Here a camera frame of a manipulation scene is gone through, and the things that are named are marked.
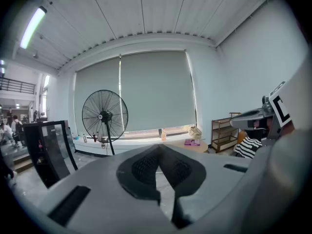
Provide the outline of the person's right forearm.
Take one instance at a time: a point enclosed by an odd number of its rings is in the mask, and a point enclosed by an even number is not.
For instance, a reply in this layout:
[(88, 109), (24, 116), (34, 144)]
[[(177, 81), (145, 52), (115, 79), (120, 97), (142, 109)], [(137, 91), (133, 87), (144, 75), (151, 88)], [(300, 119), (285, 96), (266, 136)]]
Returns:
[(289, 121), (287, 124), (285, 124), (285, 125), (282, 127), (280, 136), (282, 137), (282, 136), (288, 135), (288, 134), (292, 133), (293, 131), (294, 131), (293, 122), (292, 122), (292, 121)]

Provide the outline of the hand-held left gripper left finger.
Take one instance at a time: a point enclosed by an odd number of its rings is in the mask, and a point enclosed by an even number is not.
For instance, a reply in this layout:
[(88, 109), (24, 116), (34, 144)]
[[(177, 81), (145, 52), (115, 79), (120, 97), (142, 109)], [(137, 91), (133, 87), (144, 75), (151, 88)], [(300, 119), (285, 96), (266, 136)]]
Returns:
[(160, 208), (156, 146), (99, 158), (52, 186), (39, 212), (77, 234), (171, 234)]

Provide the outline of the black glass cabinet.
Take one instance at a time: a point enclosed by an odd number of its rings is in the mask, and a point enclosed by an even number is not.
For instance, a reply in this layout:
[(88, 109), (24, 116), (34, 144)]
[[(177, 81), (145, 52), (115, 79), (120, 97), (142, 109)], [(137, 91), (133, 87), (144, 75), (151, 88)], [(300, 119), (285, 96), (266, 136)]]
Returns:
[(68, 121), (29, 123), (23, 130), (31, 161), (46, 188), (78, 170)]

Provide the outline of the beige cloth bag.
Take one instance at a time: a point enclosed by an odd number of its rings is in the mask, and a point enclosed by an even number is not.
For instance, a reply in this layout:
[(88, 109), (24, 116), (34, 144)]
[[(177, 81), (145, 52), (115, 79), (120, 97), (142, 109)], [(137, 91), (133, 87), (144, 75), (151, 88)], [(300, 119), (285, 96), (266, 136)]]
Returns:
[(201, 139), (202, 131), (196, 126), (191, 126), (188, 130), (188, 133), (192, 139)]

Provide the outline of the ceiling tube light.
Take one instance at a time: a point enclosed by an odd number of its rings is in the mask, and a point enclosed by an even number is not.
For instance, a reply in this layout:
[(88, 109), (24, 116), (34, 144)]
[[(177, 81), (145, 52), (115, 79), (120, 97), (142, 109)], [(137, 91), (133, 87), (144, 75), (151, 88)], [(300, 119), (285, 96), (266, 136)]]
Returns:
[(46, 15), (47, 10), (43, 7), (40, 6), (35, 13), (33, 14), (33, 16), (31, 17), (25, 31), (24, 34), (22, 36), (22, 39), (20, 41), (20, 48), (22, 49), (26, 49), (32, 35), (34, 34), (36, 28), (38, 27), (38, 25), (40, 24), (40, 22), (42, 21), (43, 17)]

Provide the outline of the wooden shelf rack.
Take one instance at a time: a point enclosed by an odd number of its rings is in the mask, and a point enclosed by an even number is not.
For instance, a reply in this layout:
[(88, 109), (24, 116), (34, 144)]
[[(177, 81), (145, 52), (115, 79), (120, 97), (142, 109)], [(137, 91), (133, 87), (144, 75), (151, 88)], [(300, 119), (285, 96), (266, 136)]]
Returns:
[(211, 148), (220, 153), (233, 148), (238, 143), (239, 129), (230, 124), (231, 118), (241, 113), (230, 113), (229, 117), (212, 120)]

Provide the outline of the narrow grey roller blind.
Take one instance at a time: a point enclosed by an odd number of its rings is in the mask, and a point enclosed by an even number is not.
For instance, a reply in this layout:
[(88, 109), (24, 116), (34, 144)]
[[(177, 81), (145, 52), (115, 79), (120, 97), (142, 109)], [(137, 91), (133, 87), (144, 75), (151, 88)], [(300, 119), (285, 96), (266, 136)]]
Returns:
[(76, 74), (74, 107), (77, 132), (86, 133), (82, 121), (82, 108), (86, 99), (98, 90), (119, 93), (119, 57), (99, 62)]

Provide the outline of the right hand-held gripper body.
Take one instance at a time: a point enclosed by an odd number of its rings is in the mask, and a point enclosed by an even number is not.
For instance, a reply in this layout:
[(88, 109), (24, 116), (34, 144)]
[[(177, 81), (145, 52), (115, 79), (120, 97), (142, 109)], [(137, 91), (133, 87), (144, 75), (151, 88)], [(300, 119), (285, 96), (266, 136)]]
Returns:
[(285, 84), (285, 81), (281, 82), (269, 95), (262, 98), (265, 118), (254, 122), (255, 131), (261, 131), (262, 140), (278, 140), (282, 127), (292, 120), (279, 95)]

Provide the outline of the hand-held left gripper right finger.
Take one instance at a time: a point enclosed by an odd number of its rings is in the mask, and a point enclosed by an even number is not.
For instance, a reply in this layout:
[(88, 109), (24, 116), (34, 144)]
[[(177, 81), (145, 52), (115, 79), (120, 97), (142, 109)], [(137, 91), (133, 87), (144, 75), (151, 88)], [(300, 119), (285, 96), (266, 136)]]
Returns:
[(242, 231), (247, 205), (239, 191), (249, 159), (199, 154), (162, 145), (160, 167), (175, 192), (161, 231)]

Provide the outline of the black standing fan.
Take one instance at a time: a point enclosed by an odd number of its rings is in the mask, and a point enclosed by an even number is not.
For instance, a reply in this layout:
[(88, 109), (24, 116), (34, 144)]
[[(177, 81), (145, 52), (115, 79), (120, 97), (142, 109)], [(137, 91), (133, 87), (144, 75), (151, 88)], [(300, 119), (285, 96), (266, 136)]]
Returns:
[(118, 140), (128, 125), (128, 109), (124, 100), (110, 90), (92, 93), (82, 108), (82, 121), (87, 133), (97, 137), (97, 142), (109, 146), (115, 155), (113, 142)]

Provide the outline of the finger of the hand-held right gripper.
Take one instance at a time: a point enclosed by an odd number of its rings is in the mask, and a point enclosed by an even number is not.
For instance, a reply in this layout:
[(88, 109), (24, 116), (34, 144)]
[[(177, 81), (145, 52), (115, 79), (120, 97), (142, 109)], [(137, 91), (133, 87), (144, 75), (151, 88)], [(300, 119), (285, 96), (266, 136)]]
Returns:
[(241, 130), (253, 131), (255, 130), (254, 122), (260, 121), (264, 118), (262, 108), (253, 109), (231, 118), (230, 125)]

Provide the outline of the black metal railing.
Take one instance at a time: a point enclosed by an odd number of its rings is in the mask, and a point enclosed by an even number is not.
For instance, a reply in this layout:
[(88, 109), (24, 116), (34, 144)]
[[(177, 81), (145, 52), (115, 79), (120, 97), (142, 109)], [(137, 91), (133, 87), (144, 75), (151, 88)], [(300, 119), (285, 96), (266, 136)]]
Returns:
[(35, 84), (8, 78), (0, 78), (0, 90), (26, 94), (35, 93)]

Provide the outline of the wide grey roller blind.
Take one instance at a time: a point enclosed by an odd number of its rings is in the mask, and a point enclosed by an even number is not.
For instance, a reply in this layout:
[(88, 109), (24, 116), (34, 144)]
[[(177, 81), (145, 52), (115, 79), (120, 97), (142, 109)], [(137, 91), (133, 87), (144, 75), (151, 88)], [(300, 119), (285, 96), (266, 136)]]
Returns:
[(128, 131), (196, 123), (194, 90), (185, 52), (123, 56), (121, 98), (128, 109)]

